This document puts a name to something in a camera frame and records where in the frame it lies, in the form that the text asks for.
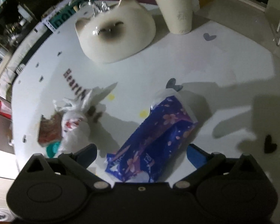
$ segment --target cup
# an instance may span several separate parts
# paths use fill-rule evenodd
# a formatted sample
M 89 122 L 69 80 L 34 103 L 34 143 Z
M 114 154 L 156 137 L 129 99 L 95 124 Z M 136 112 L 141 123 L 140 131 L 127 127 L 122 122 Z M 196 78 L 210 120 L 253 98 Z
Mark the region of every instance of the cup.
M 155 0 L 169 31 L 183 35 L 192 30 L 192 0 Z

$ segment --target black heart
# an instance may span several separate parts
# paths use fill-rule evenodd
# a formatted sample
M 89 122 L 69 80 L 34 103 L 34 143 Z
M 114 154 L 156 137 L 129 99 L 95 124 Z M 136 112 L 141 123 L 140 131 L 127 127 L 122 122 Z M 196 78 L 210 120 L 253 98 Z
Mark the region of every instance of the black heart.
M 176 83 L 176 79 L 175 78 L 169 79 L 169 81 L 166 84 L 166 88 L 173 88 L 177 92 L 182 90 L 182 88 L 184 86 L 182 86 L 182 85 L 175 85 L 175 83 Z
M 277 144 L 273 143 L 272 142 L 272 136 L 271 135 L 267 135 L 265 137 L 265 153 L 268 154 L 268 153 L 273 153 L 274 151 L 277 150 Z

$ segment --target floor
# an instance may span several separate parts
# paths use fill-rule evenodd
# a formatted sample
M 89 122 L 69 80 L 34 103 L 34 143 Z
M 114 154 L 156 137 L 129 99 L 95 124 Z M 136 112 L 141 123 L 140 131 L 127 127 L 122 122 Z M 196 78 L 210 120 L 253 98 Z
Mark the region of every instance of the floor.
M 214 0 L 196 15 L 213 20 L 252 39 L 280 58 L 278 24 L 270 24 L 264 12 L 238 0 Z

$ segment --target white table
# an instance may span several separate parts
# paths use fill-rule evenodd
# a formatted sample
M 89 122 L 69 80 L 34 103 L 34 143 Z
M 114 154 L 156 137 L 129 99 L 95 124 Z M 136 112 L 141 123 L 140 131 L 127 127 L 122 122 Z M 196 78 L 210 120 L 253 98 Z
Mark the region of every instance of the white table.
M 54 112 L 53 99 L 74 98 L 63 74 L 70 68 L 83 88 L 105 88 L 117 83 L 101 106 L 105 113 L 93 125 L 91 140 L 100 150 L 92 167 L 106 181 L 105 154 L 119 148 L 144 120 L 155 93 L 170 78 L 184 86 L 180 92 L 198 120 L 200 130 L 192 142 L 207 152 L 227 157 L 252 153 L 279 193 L 273 220 L 280 220 L 280 60 L 254 41 L 209 21 L 186 35 L 167 31 L 156 6 L 146 5 L 155 18 L 155 41 L 120 62 L 97 65 L 82 52 L 75 21 L 84 7 L 51 35 L 30 59 L 13 88 L 13 132 L 20 169 L 33 153 L 45 153 L 37 143 L 41 115 Z M 204 33 L 216 35 L 206 41 Z M 264 138 L 271 134 L 278 150 L 263 153 Z M 185 148 L 167 167 L 163 180 L 170 184 L 193 172 Z

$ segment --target red and white package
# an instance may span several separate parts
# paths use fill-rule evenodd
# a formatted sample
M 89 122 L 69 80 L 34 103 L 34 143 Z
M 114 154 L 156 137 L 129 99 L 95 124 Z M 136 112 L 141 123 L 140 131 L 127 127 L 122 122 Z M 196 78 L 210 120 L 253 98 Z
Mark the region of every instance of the red and white package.
M 11 104 L 0 97 L 0 115 L 11 119 Z

